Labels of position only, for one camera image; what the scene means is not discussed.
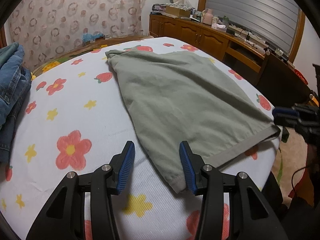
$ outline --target cardboard box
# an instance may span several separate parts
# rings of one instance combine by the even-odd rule
[[[188,18],[190,17],[190,14],[191,14],[191,10],[185,11],[185,10],[174,8],[171,6],[167,6],[165,8],[165,12],[176,15],[178,17],[188,17]]]

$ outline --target gray blinds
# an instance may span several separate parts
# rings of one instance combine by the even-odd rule
[[[299,10],[293,0],[206,0],[206,8],[256,31],[285,52],[290,50]]]

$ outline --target stack of folded jeans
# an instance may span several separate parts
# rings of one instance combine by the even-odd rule
[[[0,49],[0,163],[9,163],[17,116],[31,88],[31,72],[22,67],[17,42]]]

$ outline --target floral tablecloth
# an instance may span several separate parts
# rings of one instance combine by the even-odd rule
[[[132,176],[122,195],[112,199],[120,238],[193,239],[202,197],[195,197],[189,191],[175,194],[154,170],[140,148],[116,77],[106,62],[107,50],[136,46],[158,54],[189,50],[209,58],[263,113],[272,117],[270,103],[240,75],[176,39],[130,41],[64,62],[32,82],[18,117],[10,166],[0,167],[0,210],[21,239],[26,238],[42,206],[67,172],[93,172],[121,152],[127,140],[132,140],[136,148]],[[234,175],[245,171],[261,189],[279,141],[277,138],[260,143],[224,171]],[[90,240],[89,199],[87,194],[85,227]],[[225,194],[223,239],[228,237],[228,204]]]

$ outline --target metal screw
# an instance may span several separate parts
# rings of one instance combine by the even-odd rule
[[[68,179],[72,179],[75,175],[76,175],[76,174],[75,174],[73,171],[68,172],[67,178],[68,178]]]
[[[248,177],[248,174],[246,174],[245,172],[241,171],[241,172],[239,172],[239,177],[241,179],[246,179]]]
[[[209,165],[209,164],[206,164],[206,165],[203,166],[203,169],[204,169],[205,171],[212,171],[212,166]]]
[[[103,171],[108,171],[108,170],[111,169],[111,166],[110,166],[109,164],[105,164],[105,165],[103,165],[103,166],[101,167],[101,169],[102,169]]]

